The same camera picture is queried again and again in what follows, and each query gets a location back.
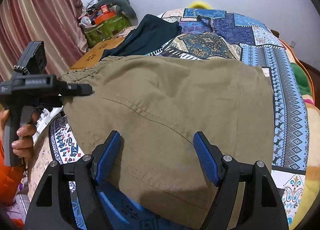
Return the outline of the orange sleeve forearm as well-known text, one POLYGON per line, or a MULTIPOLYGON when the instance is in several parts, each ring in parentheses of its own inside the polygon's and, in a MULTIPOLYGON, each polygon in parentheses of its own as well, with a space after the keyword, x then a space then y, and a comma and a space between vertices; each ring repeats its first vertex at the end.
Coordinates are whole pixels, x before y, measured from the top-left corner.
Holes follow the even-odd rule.
POLYGON ((4 210, 14 203, 17 188, 21 183, 24 174, 24 167, 10 167, 4 164, 4 151, 1 144, 1 212, 9 216, 4 210))

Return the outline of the person left hand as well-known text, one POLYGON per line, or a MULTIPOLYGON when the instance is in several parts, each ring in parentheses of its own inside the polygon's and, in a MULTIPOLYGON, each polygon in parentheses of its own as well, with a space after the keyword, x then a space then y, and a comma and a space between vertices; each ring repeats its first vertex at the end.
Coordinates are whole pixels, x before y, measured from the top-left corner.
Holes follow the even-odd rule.
MULTIPOLYGON (((5 122, 9 118, 9 110, 1 110, 1 144, 4 139, 5 122)), ((24 162, 28 162, 34 156, 34 142, 33 135, 36 133, 36 123, 40 115, 38 112, 33 112, 31 121, 29 124, 20 127, 17 130, 18 140, 12 143, 12 151, 19 158, 22 158, 24 162)))

